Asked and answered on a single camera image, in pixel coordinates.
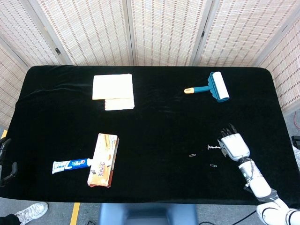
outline woven screen panel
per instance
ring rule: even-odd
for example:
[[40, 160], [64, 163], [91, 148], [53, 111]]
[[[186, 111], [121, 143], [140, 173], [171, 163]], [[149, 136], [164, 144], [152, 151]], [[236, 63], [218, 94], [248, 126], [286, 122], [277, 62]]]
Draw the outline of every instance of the woven screen panel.
[[199, 66], [252, 66], [300, 0], [220, 0]]
[[60, 64], [21, 0], [0, 1], [0, 35], [29, 67]]
[[281, 108], [300, 101], [300, 18], [262, 61], [275, 84]]
[[74, 65], [131, 65], [121, 0], [38, 3]]
[[138, 66], [188, 66], [206, 0], [131, 0]]
[[9, 127], [27, 69], [0, 45], [0, 124]]

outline blue toothpaste tube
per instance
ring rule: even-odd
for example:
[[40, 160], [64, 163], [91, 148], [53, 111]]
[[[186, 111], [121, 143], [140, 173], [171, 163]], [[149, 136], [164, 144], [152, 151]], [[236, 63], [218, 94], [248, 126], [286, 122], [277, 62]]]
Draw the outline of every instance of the blue toothpaste tube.
[[92, 159], [82, 158], [77, 160], [69, 160], [63, 162], [53, 162], [52, 174], [61, 172], [64, 170], [75, 170], [80, 168], [89, 167], [92, 164]]

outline person's foot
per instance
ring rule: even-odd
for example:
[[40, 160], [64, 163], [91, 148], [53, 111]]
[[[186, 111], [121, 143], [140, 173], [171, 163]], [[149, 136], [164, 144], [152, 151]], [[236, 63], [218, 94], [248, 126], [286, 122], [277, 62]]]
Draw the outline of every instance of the person's foot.
[[35, 203], [28, 208], [17, 212], [15, 215], [19, 218], [21, 225], [25, 225], [33, 219], [42, 217], [48, 210], [46, 202]]

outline shoe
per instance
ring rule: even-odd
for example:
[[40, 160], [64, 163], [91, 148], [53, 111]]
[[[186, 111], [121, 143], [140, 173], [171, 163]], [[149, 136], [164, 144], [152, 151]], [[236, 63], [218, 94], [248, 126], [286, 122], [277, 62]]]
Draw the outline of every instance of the shoe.
[[15, 215], [19, 218], [21, 225], [25, 225], [33, 219], [42, 217], [48, 210], [46, 202], [35, 203], [28, 208], [17, 212]]

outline lint roller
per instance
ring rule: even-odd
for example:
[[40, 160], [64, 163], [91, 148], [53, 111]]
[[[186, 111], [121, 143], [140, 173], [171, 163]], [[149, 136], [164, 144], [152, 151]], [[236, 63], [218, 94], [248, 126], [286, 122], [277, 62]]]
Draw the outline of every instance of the lint roller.
[[217, 100], [217, 102], [224, 102], [229, 99], [229, 94], [227, 92], [227, 88], [225, 86], [221, 72], [210, 73], [210, 76], [208, 78], [208, 86], [187, 88], [184, 89], [184, 93], [193, 94], [208, 90], [210, 90], [212, 96]]

